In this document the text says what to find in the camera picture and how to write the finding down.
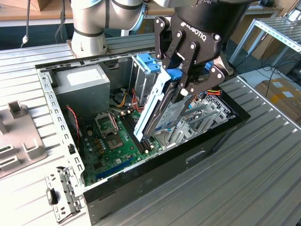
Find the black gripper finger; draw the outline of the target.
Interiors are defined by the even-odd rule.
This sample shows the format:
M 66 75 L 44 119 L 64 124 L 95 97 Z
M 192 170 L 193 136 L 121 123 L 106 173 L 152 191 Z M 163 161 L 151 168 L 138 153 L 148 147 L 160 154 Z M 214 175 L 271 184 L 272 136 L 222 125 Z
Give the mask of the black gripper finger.
M 171 17 L 158 16 L 154 20 L 155 54 L 165 69 L 177 68 L 182 58 L 177 55 L 186 36 L 183 29 L 172 27 Z
M 218 57 L 213 59 L 213 64 L 210 66 L 208 75 L 205 78 L 202 77 L 198 65 L 192 64 L 192 68 L 189 69 L 187 65 L 194 62 L 196 51 L 199 49 L 196 43 L 192 42 L 191 44 L 193 55 L 191 59 L 187 59 L 184 62 L 182 67 L 183 76 L 174 93 L 173 103 L 183 100 L 187 95 L 195 95 L 207 91 L 237 76 L 237 70 L 228 62 L 223 51 L 219 53 Z

